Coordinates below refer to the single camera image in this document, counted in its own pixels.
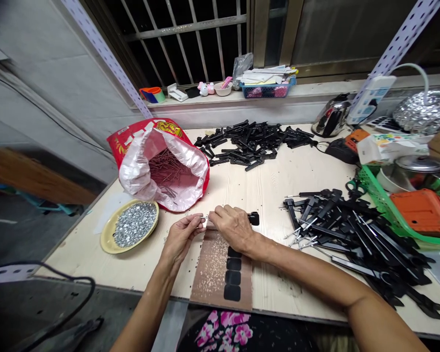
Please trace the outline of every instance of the hand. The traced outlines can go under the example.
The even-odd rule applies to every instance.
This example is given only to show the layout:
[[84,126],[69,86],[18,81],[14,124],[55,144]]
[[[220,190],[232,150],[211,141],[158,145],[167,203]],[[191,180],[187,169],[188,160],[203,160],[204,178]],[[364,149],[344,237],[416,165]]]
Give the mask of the hand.
[[258,242],[264,236],[252,229],[244,210],[229,205],[217,206],[215,212],[210,212],[209,220],[234,250],[257,259],[256,252],[260,249]]
[[186,258],[194,237],[205,231],[205,227],[203,227],[205,219],[201,219],[201,216],[202,213],[186,216],[175,222],[170,228],[160,261],[165,260],[173,264],[173,270],[176,274],[182,261]]

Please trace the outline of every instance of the plastic bag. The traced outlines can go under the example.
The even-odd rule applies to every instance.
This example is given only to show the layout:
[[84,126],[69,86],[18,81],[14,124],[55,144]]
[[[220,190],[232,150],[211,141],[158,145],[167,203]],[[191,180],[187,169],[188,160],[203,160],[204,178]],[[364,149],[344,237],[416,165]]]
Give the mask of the plastic bag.
[[[118,163],[119,181],[135,198],[154,200],[167,210],[183,212],[204,195],[210,178],[208,159],[173,120],[140,121],[114,133],[108,141],[113,152],[116,149],[116,160],[124,150],[125,155]],[[181,175],[175,180],[169,192],[152,179],[149,165],[151,159],[166,149],[190,171],[190,175]]]
[[253,66],[253,53],[247,53],[235,58],[233,64],[233,89],[240,90],[240,80],[238,77],[242,76],[246,70]]

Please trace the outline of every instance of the tissue box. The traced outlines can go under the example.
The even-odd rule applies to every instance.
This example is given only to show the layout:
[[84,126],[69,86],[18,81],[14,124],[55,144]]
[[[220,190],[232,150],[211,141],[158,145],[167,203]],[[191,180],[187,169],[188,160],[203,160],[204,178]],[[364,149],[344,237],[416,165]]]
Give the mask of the tissue box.
[[371,134],[357,144],[362,165],[388,165],[404,155],[428,155],[427,143],[433,135],[422,134]]

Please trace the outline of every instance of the power strip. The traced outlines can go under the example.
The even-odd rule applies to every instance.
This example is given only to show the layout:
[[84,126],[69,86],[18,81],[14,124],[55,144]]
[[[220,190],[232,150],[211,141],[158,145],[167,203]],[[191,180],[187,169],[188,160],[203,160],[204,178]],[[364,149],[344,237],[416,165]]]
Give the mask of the power strip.
[[347,124],[356,125],[370,116],[376,109],[376,106],[369,105],[370,102],[375,100],[379,104],[395,81],[396,76],[377,76],[373,78],[365,88],[355,108],[349,113]]

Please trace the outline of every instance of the black rubber pad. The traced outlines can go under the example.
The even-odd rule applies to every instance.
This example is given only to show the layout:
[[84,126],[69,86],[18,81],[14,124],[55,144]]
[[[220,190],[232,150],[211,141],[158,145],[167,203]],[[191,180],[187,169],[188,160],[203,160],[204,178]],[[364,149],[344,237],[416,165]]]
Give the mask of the black rubber pad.
[[239,271],[227,270],[225,272],[225,283],[239,286],[241,284],[241,273]]
[[239,302],[241,299],[241,288],[234,285],[226,285],[223,291],[223,298],[228,301]]
[[241,253],[237,252],[232,247],[228,247],[228,256],[231,258],[241,258]]
[[241,259],[228,258],[226,260],[226,268],[228,270],[240,271],[241,270]]

